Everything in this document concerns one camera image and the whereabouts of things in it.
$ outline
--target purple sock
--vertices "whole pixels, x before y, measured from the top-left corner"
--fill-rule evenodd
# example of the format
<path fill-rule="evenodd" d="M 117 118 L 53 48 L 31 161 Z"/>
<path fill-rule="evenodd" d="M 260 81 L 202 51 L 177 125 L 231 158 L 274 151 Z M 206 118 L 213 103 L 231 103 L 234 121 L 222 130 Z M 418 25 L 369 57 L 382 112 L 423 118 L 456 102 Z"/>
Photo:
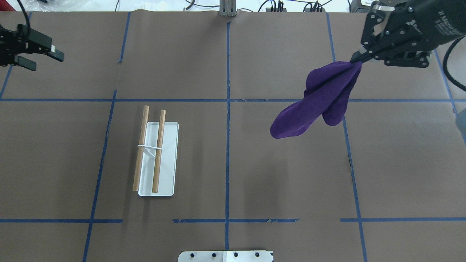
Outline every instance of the purple sock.
<path fill-rule="evenodd" d="M 361 67 L 361 62 L 333 62 L 311 71 L 306 81 L 304 98 L 277 116 L 270 127 L 270 134 L 274 138 L 299 136 L 321 114 L 328 125 L 339 124 Z"/>

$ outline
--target wooden dowel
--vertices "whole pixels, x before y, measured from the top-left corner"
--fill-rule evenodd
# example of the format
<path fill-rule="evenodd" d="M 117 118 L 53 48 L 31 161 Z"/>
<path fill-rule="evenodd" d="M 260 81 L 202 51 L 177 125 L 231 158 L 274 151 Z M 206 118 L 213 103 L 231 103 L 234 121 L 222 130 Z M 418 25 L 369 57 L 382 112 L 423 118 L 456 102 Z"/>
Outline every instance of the wooden dowel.
<path fill-rule="evenodd" d="M 141 122 L 141 133 L 139 135 L 139 144 L 144 145 L 145 142 L 145 134 L 147 129 L 147 120 L 149 118 L 149 106 L 144 106 L 143 111 L 143 120 Z M 143 166 L 143 153 L 144 148 L 138 147 L 137 148 L 137 156 L 136 156 L 136 169 L 134 171 L 134 181 L 133 181 L 133 191 L 139 190 L 139 180 L 141 179 L 141 168 Z"/>
<path fill-rule="evenodd" d="M 165 110 L 160 111 L 160 120 L 158 123 L 158 136 L 157 147 L 163 148 L 164 142 L 164 128 L 165 128 Z M 162 160 L 162 150 L 155 150 L 155 167 L 154 167 L 154 181 L 152 182 L 152 192 L 158 192 L 158 180 L 160 178 L 160 162 Z"/>

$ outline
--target white plate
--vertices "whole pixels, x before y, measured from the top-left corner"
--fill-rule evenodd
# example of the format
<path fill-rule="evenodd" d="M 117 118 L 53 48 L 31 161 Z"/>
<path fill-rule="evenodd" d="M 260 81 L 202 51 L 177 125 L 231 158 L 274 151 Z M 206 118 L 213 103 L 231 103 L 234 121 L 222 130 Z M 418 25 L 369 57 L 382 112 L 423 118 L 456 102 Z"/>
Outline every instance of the white plate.
<path fill-rule="evenodd" d="M 158 122 L 148 122 L 144 145 L 157 146 Z M 176 154 L 178 149 L 178 123 L 165 122 L 164 140 L 162 144 L 162 160 L 160 162 L 160 179 L 158 192 L 152 192 L 155 158 L 143 154 L 141 180 L 139 181 L 140 196 L 173 196 L 175 193 Z M 148 149 L 155 155 L 155 149 Z"/>

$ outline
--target table surface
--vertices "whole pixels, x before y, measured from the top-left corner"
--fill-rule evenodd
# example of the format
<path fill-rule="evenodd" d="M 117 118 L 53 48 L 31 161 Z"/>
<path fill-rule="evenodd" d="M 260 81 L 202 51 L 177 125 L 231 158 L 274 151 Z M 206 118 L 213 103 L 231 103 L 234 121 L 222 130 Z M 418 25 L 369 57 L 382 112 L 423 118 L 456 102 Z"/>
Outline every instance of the table surface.
<path fill-rule="evenodd" d="M 21 13 L 4 12 L 5 27 Z M 32 12 L 64 62 L 0 68 L 0 257 L 463 262 L 466 146 L 439 47 L 426 69 L 365 63 L 345 120 L 273 139 L 309 71 L 359 49 L 364 14 Z M 452 54 L 461 82 L 464 43 Z M 175 194 L 133 192 L 143 106 L 179 123 Z"/>

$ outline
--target blue tape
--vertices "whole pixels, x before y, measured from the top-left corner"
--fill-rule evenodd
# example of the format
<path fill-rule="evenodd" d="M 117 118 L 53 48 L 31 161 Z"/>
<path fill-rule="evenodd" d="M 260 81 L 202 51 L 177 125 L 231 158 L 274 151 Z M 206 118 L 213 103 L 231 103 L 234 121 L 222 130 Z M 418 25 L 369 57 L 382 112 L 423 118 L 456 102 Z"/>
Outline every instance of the blue tape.
<path fill-rule="evenodd" d="M 230 23 L 226 24 L 226 179 L 225 179 L 225 250 L 229 247 L 230 219 Z"/>
<path fill-rule="evenodd" d="M 367 252 L 366 252 L 366 243 L 364 239 L 364 230 L 363 230 L 363 222 L 361 220 L 361 210 L 359 208 L 359 198 L 357 195 L 357 187 L 356 187 L 356 178 L 354 176 L 354 167 L 353 167 L 353 158 L 351 156 L 351 147 L 350 147 L 350 139 L 348 138 L 348 128 L 346 126 L 346 119 L 343 117 L 343 129 L 345 133 L 345 141 L 346 141 L 346 151 L 348 153 L 349 157 L 349 165 L 351 168 L 351 178 L 353 180 L 353 194 L 354 194 L 354 202 L 356 205 L 356 214 L 357 214 L 357 219 L 358 219 L 358 224 L 359 224 L 359 236 L 361 238 L 361 247 L 363 250 L 363 259 L 364 262 L 367 262 Z"/>
<path fill-rule="evenodd" d="M 5 98 L 3 102 L 112 102 L 111 99 L 99 98 Z"/>
<path fill-rule="evenodd" d="M 89 223 L 89 219 L 6 218 L 0 223 Z M 96 219 L 94 223 L 123 223 L 123 219 Z"/>
<path fill-rule="evenodd" d="M 2 86 L 1 91 L 0 91 L 0 99 L 3 97 L 3 93 L 5 92 L 5 88 L 7 88 L 7 82 L 8 82 L 8 79 L 10 78 L 12 68 L 13 68 L 12 65 L 10 65 L 10 68 L 8 68 L 7 75 L 5 76 L 5 80 L 3 81 L 3 86 Z"/>
<path fill-rule="evenodd" d="M 348 102 L 395 102 L 395 103 L 449 103 L 448 99 L 349 99 Z"/>
<path fill-rule="evenodd" d="M 335 48 L 333 46 L 332 27 L 330 25 L 330 16 L 329 16 L 329 13 L 325 13 L 325 14 L 327 15 L 327 27 L 329 28 L 329 40 L 330 40 L 330 49 L 332 50 L 332 58 L 333 58 L 333 62 L 336 62 Z"/>
<path fill-rule="evenodd" d="M 144 99 L 144 98 L 120 98 L 116 102 L 227 102 L 226 99 L 183 99 L 183 98 L 158 98 L 158 99 Z"/>
<path fill-rule="evenodd" d="M 173 223 L 225 223 L 225 219 L 173 219 Z"/>
<path fill-rule="evenodd" d="M 108 120 L 108 123 L 107 123 L 107 131 L 105 133 L 105 140 L 103 142 L 102 156 L 100 158 L 99 174 L 97 176 L 96 190 L 94 192 L 94 200 L 92 202 L 92 209 L 91 209 L 91 213 L 90 213 L 88 234 L 87 234 L 87 237 L 86 237 L 86 244 L 84 246 L 84 254 L 82 256 L 82 262 L 86 262 L 87 253 L 88 253 L 88 250 L 89 250 L 89 242 L 90 242 L 90 236 L 91 236 L 91 233 L 92 233 L 92 225 L 94 223 L 94 215 L 96 213 L 97 197 L 99 195 L 100 181 L 101 181 L 101 178 L 102 178 L 103 162 L 105 160 L 105 153 L 107 151 L 107 143 L 108 143 L 108 140 L 109 140 L 110 124 L 112 122 L 113 109 L 115 107 L 115 98 L 117 96 L 116 92 L 117 92 L 116 90 L 113 92 L 112 105 L 110 107 L 109 120 Z"/>
<path fill-rule="evenodd" d="M 229 219 L 230 223 L 295 223 L 299 218 Z"/>
<path fill-rule="evenodd" d="M 118 60 L 118 63 L 121 63 L 123 61 L 124 47 L 126 46 L 126 36 L 128 35 L 128 27 L 130 26 L 130 17 L 131 12 L 128 12 L 128 18 L 126 18 L 126 28 L 124 30 L 123 44 L 121 46 L 121 55 L 120 60 Z"/>
<path fill-rule="evenodd" d="M 357 218 L 342 218 L 340 222 L 358 222 Z M 420 221 L 466 221 L 466 217 L 393 217 L 393 218 L 362 218 L 362 222 L 420 222 Z"/>

